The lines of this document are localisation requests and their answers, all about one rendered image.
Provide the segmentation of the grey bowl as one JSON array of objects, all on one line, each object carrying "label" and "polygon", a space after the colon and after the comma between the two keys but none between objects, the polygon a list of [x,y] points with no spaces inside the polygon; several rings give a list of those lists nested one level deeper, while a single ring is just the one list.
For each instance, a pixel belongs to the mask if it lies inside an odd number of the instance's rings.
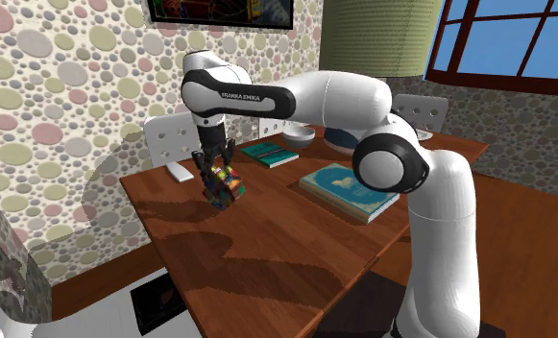
[{"label": "grey bowl", "polygon": [[288,126],[282,132],[282,138],[286,145],[292,148],[305,148],[309,146],[316,135],[314,129],[307,126]]}]

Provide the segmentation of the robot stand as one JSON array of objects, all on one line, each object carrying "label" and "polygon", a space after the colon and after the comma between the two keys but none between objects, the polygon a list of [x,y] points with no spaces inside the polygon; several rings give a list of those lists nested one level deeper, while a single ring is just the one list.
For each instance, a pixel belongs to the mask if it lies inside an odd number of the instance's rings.
[{"label": "robot stand", "polygon": [[405,286],[366,273],[324,316],[312,338],[381,338],[398,314]]}]

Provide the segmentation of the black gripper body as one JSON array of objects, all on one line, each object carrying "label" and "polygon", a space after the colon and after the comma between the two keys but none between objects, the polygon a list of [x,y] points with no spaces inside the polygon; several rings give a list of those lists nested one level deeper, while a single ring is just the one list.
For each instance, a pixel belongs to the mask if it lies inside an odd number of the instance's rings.
[{"label": "black gripper body", "polygon": [[198,126],[197,130],[204,154],[209,157],[220,156],[227,142],[225,124]]}]

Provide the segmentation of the multicoloured puzzle cube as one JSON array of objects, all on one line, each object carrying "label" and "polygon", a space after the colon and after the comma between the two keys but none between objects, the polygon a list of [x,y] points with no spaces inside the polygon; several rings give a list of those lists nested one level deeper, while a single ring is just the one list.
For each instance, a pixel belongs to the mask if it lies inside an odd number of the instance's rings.
[{"label": "multicoloured puzzle cube", "polygon": [[230,166],[212,166],[204,175],[204,197],[216,208],[224,210],[242,196],[246,187]]}]

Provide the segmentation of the teal green book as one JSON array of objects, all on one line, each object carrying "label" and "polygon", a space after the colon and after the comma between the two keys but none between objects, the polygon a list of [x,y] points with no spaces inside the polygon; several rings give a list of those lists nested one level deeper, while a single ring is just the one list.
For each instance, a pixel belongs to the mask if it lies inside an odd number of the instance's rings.
[{"label": "teal green book", "polygon": [[272,142],[263,142],[243,148],[241,153],[267,168],[277,167],[299,157],[297,153]]}]

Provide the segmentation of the red-brown framed window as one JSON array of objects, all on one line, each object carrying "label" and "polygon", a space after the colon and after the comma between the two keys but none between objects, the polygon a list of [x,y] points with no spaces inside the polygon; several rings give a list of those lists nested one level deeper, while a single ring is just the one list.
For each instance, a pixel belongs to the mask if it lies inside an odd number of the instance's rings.
[{"label": "red-brown framed window", "polygon": [[425,79],[558,96],[558,0],[444,0]]}]

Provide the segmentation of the black framed wall picture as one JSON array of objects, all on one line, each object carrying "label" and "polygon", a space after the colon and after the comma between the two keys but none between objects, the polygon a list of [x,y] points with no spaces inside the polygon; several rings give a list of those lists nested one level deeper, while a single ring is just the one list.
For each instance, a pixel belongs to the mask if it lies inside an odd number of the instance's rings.
[{"label": "black framed wall picture", "polygon": [[293,28],[294,0],[147,0],[151,20],[208,26]]}]

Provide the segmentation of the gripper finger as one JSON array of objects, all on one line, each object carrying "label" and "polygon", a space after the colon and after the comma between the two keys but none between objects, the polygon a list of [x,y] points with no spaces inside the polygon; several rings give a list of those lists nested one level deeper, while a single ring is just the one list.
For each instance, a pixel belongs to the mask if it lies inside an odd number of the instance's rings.
[{"label": "gripper finger", "polygon": [[235,150],[235,140],[232,138],[228,138],[225,140],[225,143],[221,146],[221,156],[224,162],[224,171],[230,176],[235,177],[236,172],[232,169],[230,163],[232,161],[232,157],[234,155]]},{"label": "gripper finger", "polygon": [[204,151],[193,151],[191,153],[196,167],[200,171],[200,176],[202,178],[205,188],[209,188],[211,184],[211,166],[212,157],[207,155]]}]

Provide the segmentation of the brown wooden table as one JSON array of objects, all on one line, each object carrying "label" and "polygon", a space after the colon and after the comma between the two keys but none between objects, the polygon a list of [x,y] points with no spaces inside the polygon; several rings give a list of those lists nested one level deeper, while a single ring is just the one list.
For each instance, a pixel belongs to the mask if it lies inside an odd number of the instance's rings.
[{"label": "brown wooden table", "polygon": [[246,190],[225,210],[162,167],[121,182],[204,338],[304,338],[409,228],[405,198],[364,224],[300,188],[350,162],[321,136],[271,169],[236,153]]}]

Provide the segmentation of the black flat box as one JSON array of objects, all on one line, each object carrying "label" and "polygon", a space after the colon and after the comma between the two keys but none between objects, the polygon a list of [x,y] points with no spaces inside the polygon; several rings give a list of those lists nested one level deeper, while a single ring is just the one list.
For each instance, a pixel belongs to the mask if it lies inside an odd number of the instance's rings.
[{"label": "black flat box", "polygon": [[141,335],[151,332],[187,309],[168,273],[134,288],[130,294]]}]

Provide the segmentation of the white chair with holes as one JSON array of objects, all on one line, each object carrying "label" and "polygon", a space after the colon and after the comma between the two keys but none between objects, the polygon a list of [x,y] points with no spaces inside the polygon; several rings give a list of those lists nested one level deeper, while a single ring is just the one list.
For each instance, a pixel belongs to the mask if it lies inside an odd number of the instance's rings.
[{"label": "white chair with holes", "polygon": [[178,182],[194,176],[180,164],[192,159],[200,149],[197,127],[190,111],[148,117],[143,125],[145,140],[154,168],[165,167]]},{"label": "white chair with holes", "polygon": [[289,124],[288,121],[260,118],[258,122],[258,136],[265,138],[275,134],[281,134],[284,128]]},{"label": "white chair with holes", "polygon": [[439,133],[449,109],[449,100],[444,97],[397,94],[393,109],[415,128]]}]

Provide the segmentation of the blue book with white shape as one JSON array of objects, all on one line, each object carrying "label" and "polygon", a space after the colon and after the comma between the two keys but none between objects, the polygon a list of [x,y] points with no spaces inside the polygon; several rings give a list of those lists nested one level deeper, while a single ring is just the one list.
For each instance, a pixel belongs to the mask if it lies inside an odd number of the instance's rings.
[{"label": "blue book with white shape", "polygon": [[351,168],[338,163],[308,174],[299,187],[368,224],[397,202],[398,193],[378,192],[361,184]]}]

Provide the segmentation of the green shade lamp, blue base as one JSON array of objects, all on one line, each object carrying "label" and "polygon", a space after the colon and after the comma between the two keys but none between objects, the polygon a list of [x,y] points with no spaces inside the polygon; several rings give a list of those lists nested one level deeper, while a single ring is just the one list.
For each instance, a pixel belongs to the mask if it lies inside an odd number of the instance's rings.
[{"label": "green shade lamp, blue base", "polygon": [[319,68],[380,80],[424,74],[444,0],[325,0]]}]

